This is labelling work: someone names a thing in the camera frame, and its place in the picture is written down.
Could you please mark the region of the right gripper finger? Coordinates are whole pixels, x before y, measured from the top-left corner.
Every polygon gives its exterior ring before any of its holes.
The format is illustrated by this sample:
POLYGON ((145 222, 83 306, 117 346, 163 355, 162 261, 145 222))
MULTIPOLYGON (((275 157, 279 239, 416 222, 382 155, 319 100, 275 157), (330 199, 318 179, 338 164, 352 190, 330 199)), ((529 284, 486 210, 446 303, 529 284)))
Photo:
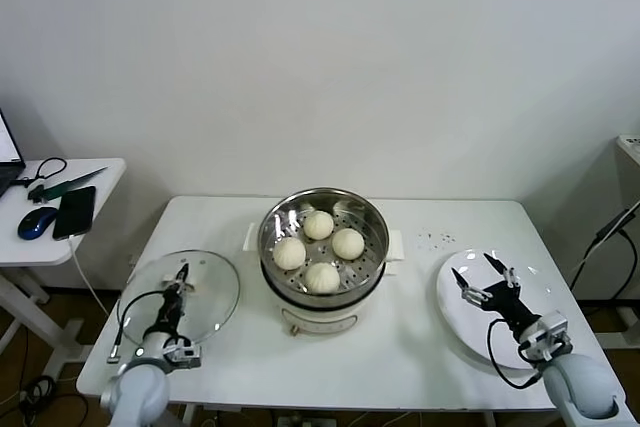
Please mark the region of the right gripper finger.
POLYGON ((506 286, 509 289, 517 289, 519 287, 519 279, 514 268, 507 267, 500 259, 490 255, 489 253, 484 253, 483 256, 491 267, 502 277, 502 280, 500 281, 501 285, 506 286))
POLYGON ((472 305, 484 305, 490 300, 490 294, 484 290, 471 286, 454 268, 451 269, 456 284, 461 290, 461 297, 472 305))

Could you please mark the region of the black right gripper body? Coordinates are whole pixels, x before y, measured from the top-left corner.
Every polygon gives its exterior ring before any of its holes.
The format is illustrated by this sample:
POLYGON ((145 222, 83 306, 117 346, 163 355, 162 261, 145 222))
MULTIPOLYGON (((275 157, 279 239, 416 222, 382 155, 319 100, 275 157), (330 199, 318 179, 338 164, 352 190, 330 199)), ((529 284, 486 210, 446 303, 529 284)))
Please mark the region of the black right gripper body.
POLYGON ((484 291, 490 294, 482 301, 480 308, 486 312, 496 312, 504 319, 513 334, 523 334, 540 318, 520 300, 520 287, 509 287, 506 281, 500 281, 484 291))

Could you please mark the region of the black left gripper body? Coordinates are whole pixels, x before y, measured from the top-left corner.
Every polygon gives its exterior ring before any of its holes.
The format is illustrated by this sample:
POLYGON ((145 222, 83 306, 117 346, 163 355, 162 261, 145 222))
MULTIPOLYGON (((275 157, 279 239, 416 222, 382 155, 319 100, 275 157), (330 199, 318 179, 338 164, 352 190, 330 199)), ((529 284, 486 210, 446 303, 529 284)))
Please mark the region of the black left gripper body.
POLYGON ((180 291, 169 292, 165 290, 163 304, 156 316, 155 327, 160 332, 176 332, 183 315, 183 306, 184 299, 180 291))

